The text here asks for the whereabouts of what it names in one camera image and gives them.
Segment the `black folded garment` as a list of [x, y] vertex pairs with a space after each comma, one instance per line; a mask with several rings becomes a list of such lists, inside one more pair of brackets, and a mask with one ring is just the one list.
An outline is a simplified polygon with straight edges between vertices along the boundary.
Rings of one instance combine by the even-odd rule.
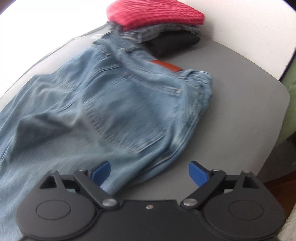
[[187, 49], [200, 41], [196, 33], [188, 31], [162, 32], [154, 39], [143, 42], [148, 51], [155, 57], [165, 57]]

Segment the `blue denim jeans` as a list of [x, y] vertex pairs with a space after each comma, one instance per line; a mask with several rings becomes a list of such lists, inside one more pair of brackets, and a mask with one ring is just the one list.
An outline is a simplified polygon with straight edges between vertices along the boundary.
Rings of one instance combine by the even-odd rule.
[[209, 73], [161, 66], [115, 33], [33, 76], [1, 111], [1, 240], [20, 237], [16, 208], [49, 170], [109, 161], [109, 194], [165, 170], [211, 96]]

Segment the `dark plaid folded garment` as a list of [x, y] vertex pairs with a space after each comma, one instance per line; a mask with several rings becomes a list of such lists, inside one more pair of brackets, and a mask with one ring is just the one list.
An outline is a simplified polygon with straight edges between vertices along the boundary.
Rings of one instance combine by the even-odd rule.
[[124, 31], [123, 26], [116, 22], [107, 22], [109, 29], [124, 39], [131, 40], [135, 43], [142, 43], [157, 38], [163, 32], [187, 31], [199, 33], [200, 28], [197, 25], [186, 25], [177, 23], [161, 23], [140, 27], [134, 30]]

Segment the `red checkered folded garment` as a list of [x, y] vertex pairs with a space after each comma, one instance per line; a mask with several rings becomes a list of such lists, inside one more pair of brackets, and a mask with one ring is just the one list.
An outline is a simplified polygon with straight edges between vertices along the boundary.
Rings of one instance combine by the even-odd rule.
[[107, 19], [124, 31], [161, 23], [202, 25], [202, 12], [180, 1], [115, 1], [107, 7]]

